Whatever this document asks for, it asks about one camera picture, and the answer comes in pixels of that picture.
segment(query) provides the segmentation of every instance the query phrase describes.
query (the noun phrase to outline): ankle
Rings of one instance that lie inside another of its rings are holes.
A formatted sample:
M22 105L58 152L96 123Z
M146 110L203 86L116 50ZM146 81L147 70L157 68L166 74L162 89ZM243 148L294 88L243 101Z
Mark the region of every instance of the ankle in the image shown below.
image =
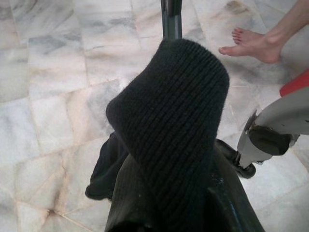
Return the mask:
M283 47L283 45L286 43L286 38L284 33L270 31L264 35L264 41L268 46L271 47Z

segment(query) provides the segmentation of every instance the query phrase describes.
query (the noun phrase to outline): knit hat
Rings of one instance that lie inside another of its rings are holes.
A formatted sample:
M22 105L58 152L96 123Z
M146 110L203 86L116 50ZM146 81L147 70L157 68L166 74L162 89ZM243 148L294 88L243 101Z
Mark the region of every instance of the knit hat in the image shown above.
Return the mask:
M107 118L139 165L167 231L203 231L203 208L228 74L204 47L163 41L108 105Z

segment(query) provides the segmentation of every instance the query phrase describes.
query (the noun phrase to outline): wet spot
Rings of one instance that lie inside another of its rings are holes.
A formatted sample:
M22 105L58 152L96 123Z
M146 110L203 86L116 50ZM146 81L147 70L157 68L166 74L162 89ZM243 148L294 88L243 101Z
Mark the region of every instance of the wet spot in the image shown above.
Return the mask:
M230 1L226 4L225 9L235 15L248 12L250 9L239 1Z

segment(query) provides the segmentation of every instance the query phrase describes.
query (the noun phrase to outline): black pole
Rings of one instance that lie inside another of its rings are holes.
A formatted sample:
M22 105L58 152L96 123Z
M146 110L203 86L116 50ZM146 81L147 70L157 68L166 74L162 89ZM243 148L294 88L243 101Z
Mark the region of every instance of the black pole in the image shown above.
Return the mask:
M183 37L182 0L161 0L163 39L176 40Z

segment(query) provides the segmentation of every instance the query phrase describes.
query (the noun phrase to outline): bare foot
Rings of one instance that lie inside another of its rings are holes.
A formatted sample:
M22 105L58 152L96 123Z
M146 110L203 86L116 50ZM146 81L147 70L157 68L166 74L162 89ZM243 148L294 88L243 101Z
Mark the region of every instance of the bare foot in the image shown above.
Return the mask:
M241 42L247 43L252 40L261 39L264 35L250 30L244 30L242 28L235 28L232 32L232 36L234 42L240 44Z
M232 32L237 46L222 47L219 52L232 57L251 56L258 60L273 64L279 60L283 45L270 40L266 35L235 28Z

